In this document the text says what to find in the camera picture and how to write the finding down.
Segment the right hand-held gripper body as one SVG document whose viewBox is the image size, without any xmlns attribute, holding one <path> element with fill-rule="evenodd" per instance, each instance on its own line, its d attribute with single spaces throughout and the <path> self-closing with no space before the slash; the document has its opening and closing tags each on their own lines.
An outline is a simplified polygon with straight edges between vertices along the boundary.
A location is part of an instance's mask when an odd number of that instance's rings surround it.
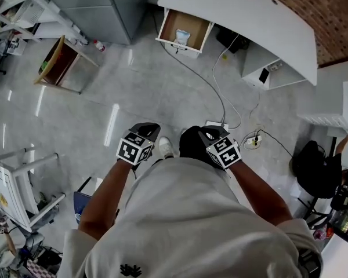
<svg viewBox="0 0 348 278">
<path fill-rule="evenodd" d="M 203 126 L 199 136 L 205 145 L 207 154 L 223 169 L 242 160 L 238 143 L 221 126 Z"/>
</svg>

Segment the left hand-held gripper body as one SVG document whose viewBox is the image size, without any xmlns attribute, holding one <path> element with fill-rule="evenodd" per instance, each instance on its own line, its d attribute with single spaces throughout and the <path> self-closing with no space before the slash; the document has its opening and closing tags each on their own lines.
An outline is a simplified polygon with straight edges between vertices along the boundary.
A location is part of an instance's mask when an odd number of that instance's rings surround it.
<svg viewBox="0 0 348 278">
<path fill-rule="evenodd" d="M 160 133 L 157 123 L 137 123 L 128 129 L 119 141 L 116 156 L 133 166 L 148 159 Z"/>
</svg>

